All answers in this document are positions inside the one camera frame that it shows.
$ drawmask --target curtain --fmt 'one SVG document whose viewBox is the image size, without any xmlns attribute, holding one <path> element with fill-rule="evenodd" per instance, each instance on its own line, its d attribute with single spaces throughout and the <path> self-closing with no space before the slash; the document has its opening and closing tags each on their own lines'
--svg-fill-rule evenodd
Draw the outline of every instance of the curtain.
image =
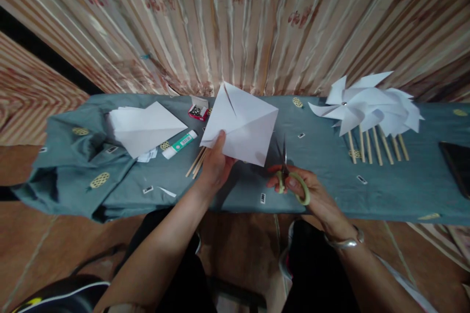
<svg viewBox="0 0 470 313">
<path fill-rule="evenodd" d="M 46 119 L 87 94 L 0 32 L 0 145 L 42 145 Z"/>
<path fill-rule="evenodd" d="M 325 96 L 383 71 L 470 101 L 469 0 L 0 0 L 107 93 Z"/>
</svg>

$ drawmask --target wooden stick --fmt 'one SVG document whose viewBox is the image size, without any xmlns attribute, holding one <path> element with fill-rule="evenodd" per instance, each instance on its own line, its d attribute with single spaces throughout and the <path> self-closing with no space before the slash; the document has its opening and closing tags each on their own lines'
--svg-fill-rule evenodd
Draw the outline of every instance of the wooden stick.
<svg viewBox="0 0 470 313">
<path fill-rule="evenodd" d="M 400 149 L 398 149 L 397 139 L 393 136 L 392 136 L 392 144 L 393 144 L 393 149 L 395 149 L 395 155 L 397 156 L 397 160 L 401 161 L 401 154 L 400 154 Z"/>
<path fill-rule="evenodd" d="M 374 132 L 374 141 L 376 143 L 376 151 L 377 151 L 377 158 L 378 158 L 378 164 L 380 166 L 383 165 L 383 162 L 382 162 L 382 154 L 380 153 L 380 146 L 378 145 L 378 138 L 377 138 L 377 131 L 376 131 L 376 127 L 372 127 L 372 132 Z"/>
<path fill-rule="evenodd" d="M 189 176 L 189 174 L 191 173 L 191 170 L 193 169 L 193 167 L 196 165 L 197 161 L 199 160 L 200 156 L 202 155 L 202 153 L 204 152 L 204 150 L 206 149 L 206 147 L 202 147 L 201 150 L 199 151 L 199 154 L 197 155 L 196 159 L 194 160 L 194 163 L 191 165 L 191 167 L 189 168 L 188 170 L 188 173 L 186 174 L 186 177 Z"/>
<path fill-rule="evenodd" d="M 359 125 L 359 133 L 361 134 L 361 158 L 362 162 L 366 162 L 366 151 L 364 150 L 364 137 L 362 136 L 362 127 Z"/>
<path fill-rule="evenodd" d="M 351 157 L 352 157 L 352 162 L 354 164 L 357 164 L 356 163 L 356 156 L 354 155 L 354 145 L 352 144 L 353 143 L 353 136 L 351 135 L 351 131 L 348 131 L 348 136 L 349 136 L 349 147 L 351 149 Z"/>
<path fill-rule="evenodd" d="M 369 164 L 372 164 L 372 148 L 371 148 L 371 137 L 369 136 L 369 130 L 366 131 L 367 140 L 367 155 L 369 156 Z"/>
<path fill-rule="evenodd" d="M 200 166 L 202 164 L 202 162 L 204 161 L 203 157 L 206 156 L 206 153 L 207 153 L 207 148 L 204 149 L 204 152 L 202 153 L 201 157 L 199 158 L 199 161 L 197 162 L 196 166 L 194 167 L 194 170 L 192 171 L 193 175 L 196 173 L 197 167 Z"/>
<path fill-rule="evenodd" d="M 388 161 L 390 162 L 390 165 L 393 165 L 392 153 L 390 153 L 390 148 L 388 148 L 388 142 L 387 138 L 385 138 L 385 133 L 383 133 L 383 130 L 380 126 L 378 127 L 378 129 L 380 130 L 380 137 L 382 137 L 382 143 L 385 147 L 385 152 L 387 153 Z"/>
<path fill-rule="evenodd" d="M 405 141 L 403 140 L 403 137 L 400 134 L 398 135 L 398 140 L 400 141 L 401 149 L 403 150 L 403 155 L 405 156 L 405 160 L 409 161 L 410 157 L 408 156 L 408 151 L 406 150 L 406 147 L 405 147 Z"/>
<path fill-rule="evenodd" d="M 199 169 L 200 169 L 201 166 L 202 166 L 202 162 L 204 161 L 204 158 L 206 157 L 207 150 L 208 150 L 208 148 L 206 148 L 206 149 L 204 150 L 204 152 L 202 153 L 201 158 L 199 159 L 199 161 L 198 161 L 198 163 L 197 163 L 197 165 L 196 165 L 196 168 L 195 168 L 194 171 L 193 171 L 192 179 L 195 179 L 195 178 L 196 178 L 197 173 L 199 172 Z"/>
</svg>

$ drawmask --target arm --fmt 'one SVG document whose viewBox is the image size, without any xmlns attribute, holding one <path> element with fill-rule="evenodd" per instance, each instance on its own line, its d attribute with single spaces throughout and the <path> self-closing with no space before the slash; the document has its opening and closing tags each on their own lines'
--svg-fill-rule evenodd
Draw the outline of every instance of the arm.
<svg viewBox="0 0 470 313">
<path fill-rule="evenodd" d="M 276 165 L 269 171 L 274 173 L 280 169 L 281 166 Z M 311 201 L 307 208 L 320 220 L 328 238 L 335 242 L 349 238 L 357 239 L 356 229 L 329 196 L 316 175 L 295 166 L 289 166 L 289 170 L 299 174 L 309 187 Z M 275 187 L 278 191 L 278 177 L 273 176 L 267 186 Z M 286 186 L 299 196 L 305 196 L 302 187 L 295 179 L 287 178 Z M 357 246 L 337 249 L 336 252 L 363 312 L 423 312 L 419 304 L 395 280 L 365 243 L 361 244 L 358 241 Z"/>
<path fill-rule="evenodd" d="M 130 256 L 95 312 L 119 303 L 148 308 L 159 304 L 197 226 L 236 161 L 222 154 L 224 142 L 225 133 L 221 132 L 204 159 L 200 178 Z"/>
</svg>

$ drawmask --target black phone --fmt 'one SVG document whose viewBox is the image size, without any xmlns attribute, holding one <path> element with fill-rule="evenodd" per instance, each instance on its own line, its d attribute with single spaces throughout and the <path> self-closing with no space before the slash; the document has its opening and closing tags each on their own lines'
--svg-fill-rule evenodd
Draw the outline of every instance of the black phone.
<svg viewBox="0 0 470 313">
<path fill-rule="evenodd" d="M 447 142 L 439 142 L 439 147 L 460 192 L 470 200 L 470 148 Z"/>
</svg>

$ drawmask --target gray-blue fabric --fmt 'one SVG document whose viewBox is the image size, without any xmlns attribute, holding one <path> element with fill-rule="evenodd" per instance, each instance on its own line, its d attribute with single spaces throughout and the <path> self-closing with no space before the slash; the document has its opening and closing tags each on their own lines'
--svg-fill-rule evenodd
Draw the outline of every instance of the gray-blue fabric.
<svg viewBox="0 0 470 313">
<path fill-rule="evenodd" d="M 408 131 L 403 135 L 410 161 L 397 162 L 394 156 L 395 164 L 390 165 L 382 147 L 384 165 L 379 166 L 374 148 L 372 165 L 360 160 L 354 165 L 347 135 L 339 137 L 339 128 L 332 128 L 335 120 L 317 117 L 308 107 L 308 102 L 323 105 L 323 100 L 298 98 L 304 105 L 302 109 L 293 104 L 293 96 L 260 97 L 279 108 L 266 167 L 281 162 L 285 134 L 288 162 L 315 172 L 348 217 L 470 225 L 470 201 L 460 193 L 438 147 L 439 141 L 470 147 L 468 104 L 417 104 L 426 120 L 421 122 L 419 134 Z M 208 100 L 212 106 L 215 98 Z M 199 137 L 170 160 L 161 150 L 148 163 L 135 162 L 122 147 L 108 153 L 116 142 L 107 130 L 105 114 L 120 106 L 146 108 L 154 101 L 188 126 L 170 139 L 170 144 L 189 130 L 195 130 Z M 94 95 L 77 110 L 49 118 L 47 152 L 38 154 L 28 182 L 13 190 L 24 203 L 46 213 L 81 215 L 99 222 L 174 205 L 193 184 L 192 178 L 185 175 L 199 152 L 206 125 L 188 116 L 190 106 L 188 96 Z M 469 115 L 458 116 L 454 109 Z M 74 127 L 86 128 L 89 133 L 76 135 Z M 353 137 L 358 146 L 356 130 Z M 394 155 L 390 141 L 389 146 Z M 91 182 L 101 173 L 109 173 L 109 179 L 91 188 Z M 367 184 L 361 183 L 358 175 Z M 211 208 L 229 212 L 305 212 L 292 195 L 268 189 L 265 185 L 269 176 L 266 168 L 237 162 Z M 153 191 L 144 193 L 150 186 Z M 265 204 L 260 201 L 262 193 L 266 194 Z M 440 217 L 419 220 L 434 213 Z"/>
</svg>

